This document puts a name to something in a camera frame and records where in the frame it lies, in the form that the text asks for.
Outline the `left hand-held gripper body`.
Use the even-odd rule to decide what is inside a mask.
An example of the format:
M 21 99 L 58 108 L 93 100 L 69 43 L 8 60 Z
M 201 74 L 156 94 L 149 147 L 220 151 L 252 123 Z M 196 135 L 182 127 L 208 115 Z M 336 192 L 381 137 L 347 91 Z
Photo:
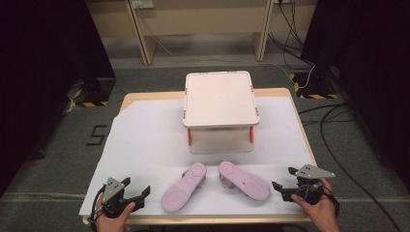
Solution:
M 108 218 L 119 217 L 131 203 L 132 198 L 126 199 L 124 194 L 125 187 L 122 185 L 122 181 L 119 182 L 113 178 L 107 180 L 103 191 L 102 209 Z M 144 202 L 142 204 L 135 204 L 133 211 L 135 212 L 143 207 Z

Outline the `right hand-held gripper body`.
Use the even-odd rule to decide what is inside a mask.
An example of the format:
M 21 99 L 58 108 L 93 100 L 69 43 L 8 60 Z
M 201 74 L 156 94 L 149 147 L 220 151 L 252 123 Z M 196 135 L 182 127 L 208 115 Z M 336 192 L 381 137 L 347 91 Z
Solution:
M 296 194 L 310 205 L 315 205 L 320 201 L 324 194 L 324 185 L 321 182 L 323 178 L 334 178 L 336 174 L 316 167 L 311 164 L 305 164 L 298 169 L 295 177 L 297 178 Z

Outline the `pink shoe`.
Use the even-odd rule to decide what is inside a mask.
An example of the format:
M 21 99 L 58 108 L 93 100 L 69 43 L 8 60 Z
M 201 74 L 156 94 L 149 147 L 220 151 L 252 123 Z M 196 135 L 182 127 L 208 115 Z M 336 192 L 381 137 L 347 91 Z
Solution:
M 256 201 L 265 201 L 270 196 L 270 188 L 264 180 L 249 174 L 230 161 L 220 163 L 219 173 L 220 181 L 226 189 L 239 189 Z
M 189 201 L 193 192 L 200 188 L 207 174 L 207 168 L 200 162 L 186 170 L 181 179 L 172 185 L 162 196 L 162 208 L 169 213 L 181 210 Z

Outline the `white plastic shoe box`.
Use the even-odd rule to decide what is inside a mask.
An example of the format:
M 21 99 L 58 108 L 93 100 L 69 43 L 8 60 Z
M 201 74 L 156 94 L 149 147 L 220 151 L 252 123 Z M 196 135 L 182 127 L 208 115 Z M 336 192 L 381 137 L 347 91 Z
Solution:
M 246 153 L 260 122 L 250 74 L 197 72 L 186 76 L 183 125 L 193 154 Z

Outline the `person's left hand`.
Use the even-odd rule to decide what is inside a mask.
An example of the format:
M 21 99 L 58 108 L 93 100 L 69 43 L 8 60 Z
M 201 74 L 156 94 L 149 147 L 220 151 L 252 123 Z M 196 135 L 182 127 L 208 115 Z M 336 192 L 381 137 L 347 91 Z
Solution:
M 135 204 L 131 202 L 123 211 L 123 213 L 116 218 L 110 218 L 104 212 L 98 213 L 96 219 L 96 226 L 98 232 L 131 232 L 132 228 L 126 225 L 129 215 L 132 213 Z

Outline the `person's right hand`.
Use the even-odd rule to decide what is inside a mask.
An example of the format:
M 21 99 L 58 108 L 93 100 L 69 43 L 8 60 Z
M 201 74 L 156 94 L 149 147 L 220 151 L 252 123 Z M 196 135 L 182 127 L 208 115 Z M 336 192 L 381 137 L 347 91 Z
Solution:
M 309 218 L 320 232 L 340 232 L 335 214 L 336 207 L 328 196 L 322 195 L 316 205 L 308 204 L 296 194 L 292 194 L 291 198 L 304 210 L 302 218 Z

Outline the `yellow-black striped stand base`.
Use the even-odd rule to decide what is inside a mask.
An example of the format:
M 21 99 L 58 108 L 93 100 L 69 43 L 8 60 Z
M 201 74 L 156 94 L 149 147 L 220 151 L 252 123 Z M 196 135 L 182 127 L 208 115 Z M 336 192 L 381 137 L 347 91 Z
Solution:
M 301 99 L 336 99 L 335 88 L 326 77 L 313 77 L 308 72 L 293 72 L 289 75 L 294 91 Z
M 98 77 L 98 86 L 94 87 L 79 79 L 71 86 L 67 94 L 68 103 L 66 109 L 107 106 L 115 82 L 115 78 Z

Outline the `black curtain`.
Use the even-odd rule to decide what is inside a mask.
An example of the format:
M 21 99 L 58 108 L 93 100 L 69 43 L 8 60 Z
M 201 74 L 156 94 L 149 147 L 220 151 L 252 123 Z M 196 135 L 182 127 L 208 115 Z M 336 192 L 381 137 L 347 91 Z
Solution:
M 86 0 L 0 0 L 0 197 L 41 149 L 78 80 L 115 76 Z
M 410 189 L 410 0 L 317 0 L 303 56 L 329 67 L 375 143 Z

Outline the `beige wooden desk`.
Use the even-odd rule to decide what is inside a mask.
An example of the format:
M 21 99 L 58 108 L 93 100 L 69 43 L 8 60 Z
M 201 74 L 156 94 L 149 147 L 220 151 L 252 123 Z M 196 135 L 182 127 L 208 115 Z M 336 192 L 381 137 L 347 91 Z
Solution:
M 264 59 L 270 32 L 283 32 L 290 21 L 309 28 L 318 0 L 153 0 L 153 9 L 134 9 L 131 0 L 85 0 L 103 38 L 137 40 L 146 65 L 153 63 L 159 36 L 251 35 L 255 60 Z

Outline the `white wall socket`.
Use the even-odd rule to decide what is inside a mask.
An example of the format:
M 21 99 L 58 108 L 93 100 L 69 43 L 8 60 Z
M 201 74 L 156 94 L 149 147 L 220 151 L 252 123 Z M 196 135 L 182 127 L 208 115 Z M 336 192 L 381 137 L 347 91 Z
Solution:
M 154 2 L 153 0 L 131 0 L 132 7 L 134 9 L 153 9 Z

